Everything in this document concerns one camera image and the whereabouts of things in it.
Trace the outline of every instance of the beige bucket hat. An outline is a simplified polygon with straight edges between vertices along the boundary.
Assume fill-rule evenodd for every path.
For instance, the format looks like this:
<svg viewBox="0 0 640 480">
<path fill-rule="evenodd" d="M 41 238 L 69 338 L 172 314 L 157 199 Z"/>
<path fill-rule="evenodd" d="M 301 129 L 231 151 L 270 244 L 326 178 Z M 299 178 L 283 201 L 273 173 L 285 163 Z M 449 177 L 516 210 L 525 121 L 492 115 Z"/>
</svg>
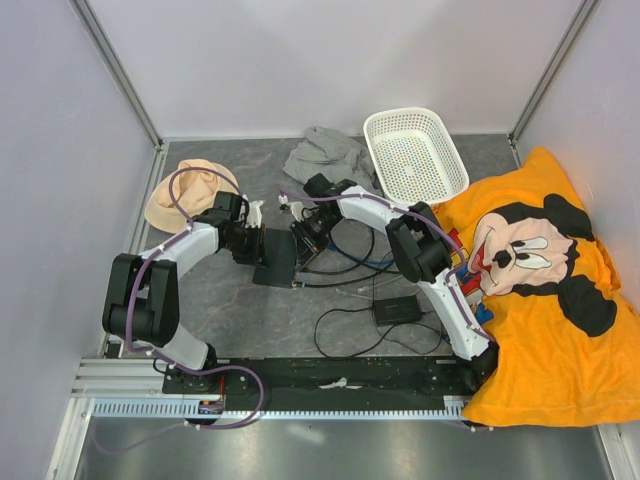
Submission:
<svg viewBox="0 0 640 480">
<path fill-rule="evenodd" d="M 238 184 L 233 174 L 218 163 L 211 163 L 201 158 L 183 160 L 178 165 L 178 170 L 187 167 L 210 168 L 227 176 L 236 185 Z M 169 196 L 171 175 L 162 180 L 151 194 L 144 211 L 144 218 L 158 230 L 178 233 L 184 228 L 186 219 L 171 202 Z M 218 192 L 237 193 L 236 189 L 226 180 L 213 173 L 198 170 L 182 173 L 173 182 L 173 193 L 178 203 L 191 216 L 211 208 Z"/>
</svg>

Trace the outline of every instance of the pillowcase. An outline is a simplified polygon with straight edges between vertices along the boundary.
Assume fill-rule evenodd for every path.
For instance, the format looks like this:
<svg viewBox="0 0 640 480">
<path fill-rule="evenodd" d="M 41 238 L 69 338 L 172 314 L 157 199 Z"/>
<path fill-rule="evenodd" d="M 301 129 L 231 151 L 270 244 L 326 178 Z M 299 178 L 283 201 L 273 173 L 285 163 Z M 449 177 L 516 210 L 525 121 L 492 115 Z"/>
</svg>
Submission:
<svg viewBox="0 0 640 480">
<path fill-rule="evenodd" d="M 435 212 L 468 256 L 459 281 L 500 346 L 464 416 L 493 426 L 640 419 L 640 318 L 553 156 L 537 147 L 520 170 Z"/>
</svg>

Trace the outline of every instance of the laundry basket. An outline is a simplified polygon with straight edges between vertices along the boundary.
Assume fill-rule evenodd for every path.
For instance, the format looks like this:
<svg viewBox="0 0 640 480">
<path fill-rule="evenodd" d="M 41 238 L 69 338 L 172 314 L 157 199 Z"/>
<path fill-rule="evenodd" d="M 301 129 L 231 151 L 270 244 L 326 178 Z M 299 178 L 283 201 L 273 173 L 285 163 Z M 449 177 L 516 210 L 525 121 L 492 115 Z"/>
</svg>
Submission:
<svg viewBox="0 0 640 480">
<path fill-rule="evenodd" d="M 429 205 L 469 187 L 464 168 L 440 117 L 426 108 L 398 108 L 364 122 L 364 136 L 385 195 L 394 202 Z"/>
</svg>

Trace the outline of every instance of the gray cloth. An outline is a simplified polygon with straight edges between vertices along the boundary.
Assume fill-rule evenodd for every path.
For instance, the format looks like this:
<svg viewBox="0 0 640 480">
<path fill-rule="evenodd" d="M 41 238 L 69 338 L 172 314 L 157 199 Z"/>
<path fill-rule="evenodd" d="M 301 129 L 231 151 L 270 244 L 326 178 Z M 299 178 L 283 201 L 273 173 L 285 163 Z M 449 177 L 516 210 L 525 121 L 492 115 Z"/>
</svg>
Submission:
<svg viewBox="0 0 640 480">
<path fill-rule="evenodd" d="M 289 154 L 282 170 L 295 180 L 306 183 L 317 173 L 330 182 L 348 178 L 370 192 L 375 168 L 369 150 L 352 138 L 330 128 L 313 127 L 305 132 L 305 140 Z"/>
</svg>

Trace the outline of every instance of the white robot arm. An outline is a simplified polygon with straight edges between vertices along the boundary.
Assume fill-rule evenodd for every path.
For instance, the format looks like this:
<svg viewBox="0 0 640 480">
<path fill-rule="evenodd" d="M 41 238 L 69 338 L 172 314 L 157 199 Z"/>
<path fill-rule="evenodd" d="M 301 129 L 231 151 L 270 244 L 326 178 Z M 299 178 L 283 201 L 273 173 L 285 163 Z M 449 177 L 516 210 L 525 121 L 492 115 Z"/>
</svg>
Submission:
<svg viewBox="0 0 640 480">
<path fill-rule="evenodd" d="M 342 218 L 385 234 L 398 270 L 427 295 L 449 334 L 454 354 L 468 362 L 476 385 L 482 384 L 497 365 L 498 346 L 483 331 L 460 290 L 450 255 L 451 249 L 458 247 L 453 247 L 431 208 L 418 203 L 407 210 L 353 182 L 333 184 L 320 174 L 309 179 L 304 190 L 308 196 L 281 189 L 281 203 L 290 195 L 318 206 L 308 218 L 292 224 L 299 267 L 326 248 L 328 232 Z"/>
<path fill-rule="evenodd" d="M 212 209 L 159 247 L 139 255 L 118 255 L 107 288 L 102 318 L 105 331 L 126 340 L 129 322 L 131 340 L 138 345 L 193 370 L 214 367 L 215 349 L 180 324 L 178 280 L 222 247 L 232 252 L 236 263 L 265 265 L 261 204 L 252 202 L 250 211 L 244 212 L 247 220 L 241 222 L 241 198 L 219 193 Z M 142 265 L 150 258 L 153 261 L 143 274 L 141 288 L 132 292 Z M 135 305 L 130 309 L 132 297 Z"/>
<path fill-rule="evenodd" d="M 370 194 L 362 187 L 350 187 L 342 192 L 342 195 L 352 194 L 363 194 L 363 197 L 337 200 L 346 219 L 357 220 L 387 235 L 391 221 L 402 217 L 392 208 L 364 197 Z M 489 347 L 489 337 L 467 305 L 455 276 L 449 275 L 450 271 L 450 268 L 444 268 L 435 276 L 435 282 L 420 280 L 417 285 L 427 295 L 446 328 L 454 353 L 464 360 L 471 360 Z"/>
</svg>

